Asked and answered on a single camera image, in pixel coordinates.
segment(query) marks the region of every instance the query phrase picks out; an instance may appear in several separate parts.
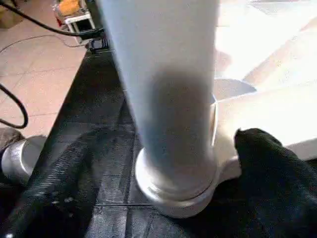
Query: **tiled floor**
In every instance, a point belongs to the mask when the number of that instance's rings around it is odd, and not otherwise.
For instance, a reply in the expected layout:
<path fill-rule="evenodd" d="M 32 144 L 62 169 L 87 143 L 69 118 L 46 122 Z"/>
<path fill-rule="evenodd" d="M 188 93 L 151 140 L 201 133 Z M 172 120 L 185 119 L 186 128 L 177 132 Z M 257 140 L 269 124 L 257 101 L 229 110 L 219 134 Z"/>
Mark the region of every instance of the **tiled floor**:
<path fill-rule="evenodd" d="M 19 3 L 28 15 L 58 28 L 51 0 Z M 23 20 L 8 30 L 0 29 L 0 49 L 40 35 L 56 34 Z M 76 44 L 72 37 L 58 36 L 69 45 Z M 29 115 L 29 125 L 21 130 L 24 136 L 49 134 L 85 52 L 84 47 L 69 48 L 56 38 L 45 37 L 15 44 L 0 54 L 0 83 L 23 102 Z M 0 117 L 14 123 L 23 121 L 18 107 L 2 91 Z"/>

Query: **white cylindrical pole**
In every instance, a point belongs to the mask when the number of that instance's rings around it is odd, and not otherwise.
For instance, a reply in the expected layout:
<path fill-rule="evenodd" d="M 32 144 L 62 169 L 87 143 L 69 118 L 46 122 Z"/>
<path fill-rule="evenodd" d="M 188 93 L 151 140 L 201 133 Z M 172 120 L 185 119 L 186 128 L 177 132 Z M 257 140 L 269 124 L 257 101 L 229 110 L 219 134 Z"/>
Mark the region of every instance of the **white cylindrical pole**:
<path fill-rule="evenodd" d="M 165 214 L 210 201 L 215 0 L 100 0 L 120 76 L 145 147 L 136 178 Z"/>

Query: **power cord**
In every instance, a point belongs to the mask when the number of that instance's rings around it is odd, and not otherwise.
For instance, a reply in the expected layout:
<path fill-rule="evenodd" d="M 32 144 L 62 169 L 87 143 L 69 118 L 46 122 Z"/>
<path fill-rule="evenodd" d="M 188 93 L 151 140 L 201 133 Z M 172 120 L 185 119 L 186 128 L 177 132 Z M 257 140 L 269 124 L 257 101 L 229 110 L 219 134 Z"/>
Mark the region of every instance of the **power cord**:
<path fill-rule="evenodd" d="M 100 36 L 100 33 L 102 33 L 104 31 L 103 28 L 100 28 L 100 29 L 94 29 L 94 30 L 88 30 L 88 31 L 83 31 L 83 32 L 80 32 L 80 33 L 75 33 L 75 32 L 68 32 L 68 31 L 60 31 L 60 30 L 57 30 L 55 28 L 52 28 L 50 26 L 47 26 L 41 22 L 39 22 L 38 20 L 35 20 L 33 18 L 31 18 L 30 16 L 22 13 L 21 11 L 19 11 L 18 9 L 2 2 L 0 0 L 0 5 L 4 6 L 5 8 L 9 9 L 10 11 L 13 11 L 15 12 L 16 14 L 24 17 L 25 19 L 28 19 L 29 21 L 32 21 L 33 23 L 37 24 L 38 26 L 41 26 L 49 31 L 53 31 L 55 33 L 58 33 L 58 34 L 61 34 L 61 35 L 65 35 L 65 36 L 80 36 L 80 37 L 89 37 L 89 38 L 95 38 L 95 37 L 98 37 Z"/>
<path fill-rule="evenodd" d="M 27 125 L 28 125 L 28 122 L 29 122 L 29 118 L 28 118 L 28 114 L 25 110 L 25 107 L 23 106 L 23 104 L 21 103 L 21 101 L 15 97 L 9 90 L 7 90 L 1 83 L 0 83 L 0 90 L 2 90 L 6 95 L 9 96 L 9 98 L 11 98 L 17 105 L 18 107 L 20 108 L 22 114 L 23 114 L 23 117 L 24 117 L 24 122 L 22 125 L 15 125 L 15 124 L 12 124 L 12 123 L 9 123 L 3 119 L 0 119 L 0 123 L 3 123 L 7 126 L 10 126 L 10 127 L 13 127 L 13 128 L 16 128 L 16 129 L 23 129 L 25 128 Z"/>

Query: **black surface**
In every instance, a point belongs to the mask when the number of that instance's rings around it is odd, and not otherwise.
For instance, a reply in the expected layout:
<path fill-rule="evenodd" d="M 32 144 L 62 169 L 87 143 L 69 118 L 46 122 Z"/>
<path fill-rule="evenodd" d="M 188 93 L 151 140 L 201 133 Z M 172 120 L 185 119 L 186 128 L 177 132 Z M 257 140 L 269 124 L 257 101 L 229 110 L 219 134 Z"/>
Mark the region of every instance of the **black surface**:
<path fill-rule="evenodd" d="M 28 231 L 30 237 L 39 230 L 51 237 L 76 233 L 75 237 L 109 238 L 267 237 L 240 179 L 218 186 L 209 206 L 196 217 L 171 219 L 153 208 L 136 185 L 134 164 L 142 146 L 110 53 L 86 54 L 30 184 L 71 142 L 97 128 L 115 136 L 94 143 L 91 165 L 78 184 L 85 191 L 76 197 L 79 209 L 67 221 L 52 219 L 47 228 L 37 221 Z M 43 220 L 53 217 L 45 210 Z"/>

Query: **wire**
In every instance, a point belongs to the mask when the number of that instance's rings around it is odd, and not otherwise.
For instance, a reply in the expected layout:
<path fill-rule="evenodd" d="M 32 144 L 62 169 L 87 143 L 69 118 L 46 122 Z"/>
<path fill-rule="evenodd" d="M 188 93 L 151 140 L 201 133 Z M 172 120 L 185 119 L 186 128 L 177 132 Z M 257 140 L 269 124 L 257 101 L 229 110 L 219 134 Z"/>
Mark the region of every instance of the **wire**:
<path fill-rule="evenodd" d="M 41 22 L 39 22 L 38 20 L 35 20 L 33 18 L 31 18 L 30 16 L 28 15 L 25 15 L 24 13 L 22 13 L 21 11 L 19 11 L 18 9 L 2 2 L 2 0 L 0 0 L 0 5 L 4 6 L 5 8 L 15 12 L 16 14 L 28 19 L 29 21 L 32 21 L 33 23 L 37 24 L 38 26 L 41 26 L 49 31 L 53 31 L 55 33 L 58 33 L 58 34 L 61 34 L 61 35 L 65 35 L 65 36 L 80 36 L 80 37 L 87 37 L 87 36 L 90 36 L 91 38 L 94 38 L 94 37 L 97 37 L 99 36 L 99 34 L 101 32 L 104 31 L 103 28 L 100 28 L 100 29 L 94 29 L 94 30 L 88 30 L 88 31 L 83 31 L 83 32 L 80 32 L 80 33 L 75 33 L 75 32 L 67 32 L 67 31 L 60 31 L 60 30 L 57 30 L 55 28 L 52 28 L 50 26 L 47 26 Z"/>
<path fill-rule="evenodd" d="M 9 48 L 10 46 L 13 46 L 17 43 L 20 43 L 20 42 L 23 42 L 23 41 L 28 41 L 28 40 L 32 40 L 32 39 L 37 39 L 37 38 L 43 38 L 43 37 L 55 37 L 57 39 L 59 39 L 65 46 L 67 47 L 71 47 L 71 48 L 76 48 L 76 47 L 81 47 L 81 46 L 85 46 L 85 45 L 76 45 L 76 46 L 71 46 L 69 44 L 67 44 L 62 38 L 56 36 L 56 35 L 43 35 L 43 36 L 33 36 L 33 37 L 29 37 L 29 38 L 25 38 L 25 39 L 22 39 L 22 40 L 19 40 L 19 41 L 15 41 L 7 46 L 5 46 L 4 48 L 2 48 L 0 50 L 0 54 L 5 51 L 7 48 Z"/>
<path fill-rule="evenodd" d="M 16 128 L 16 129 L 23 129 L 25 128 L 27 125 L 28 125 L 28 122 L 29 122 L 29 119 L 28 119 L 28 114 L 25 110 L 25 107 L 23 106 L 23 104 L 21 103 L 21 101 L 15 97 L 9 90 L 7 90 L 1 83 L 0 83 L 0 90 L 2 90 L 6 95 L 8 95 L 17 105 L 18 107 L 20 108 L 22 114 L 23 114 L 23 117 L 24 117 L 24 122 L 22 125 L 15 125 L 15 124 L 12 124 L 12 123 L 9 123 L 3 119 L 0 119 L 0 123 L 3 123 L 7 126 L 10 126 L 10 127 L 13 127 L 13 128 Z"/>

